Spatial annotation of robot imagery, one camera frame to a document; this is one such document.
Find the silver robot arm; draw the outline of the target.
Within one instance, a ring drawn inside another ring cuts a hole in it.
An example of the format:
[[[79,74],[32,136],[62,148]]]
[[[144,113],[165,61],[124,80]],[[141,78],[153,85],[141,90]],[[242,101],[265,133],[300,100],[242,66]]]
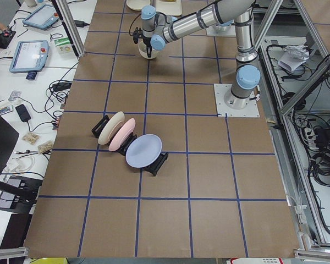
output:
[[[261,78],[254,41],[254,4],[254,1],[245,0],[214,1],[179,19],[158,12],[152,5],[146,5],[141,10],[142,26],[132,33],[133,41],[138,43],[142,40],[146,45],[146,54],[150,57],[152,51],[161,51],[170,42],[232,21],[237,45],[236,77],[224,95],[224,101],[228,107],[241,110],[246,107]]]

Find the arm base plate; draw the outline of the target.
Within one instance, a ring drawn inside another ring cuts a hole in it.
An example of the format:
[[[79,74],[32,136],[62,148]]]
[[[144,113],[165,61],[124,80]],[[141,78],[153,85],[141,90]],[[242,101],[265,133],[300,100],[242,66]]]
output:
[[[218,117],[259,118],[259,109],[254,92],[240,99],[233,96],[231,84],[213,84]]]
[[[236,37],[235,26],[233,24],[229,26],[212,25],[206,29],[206,35],[219,37]]]

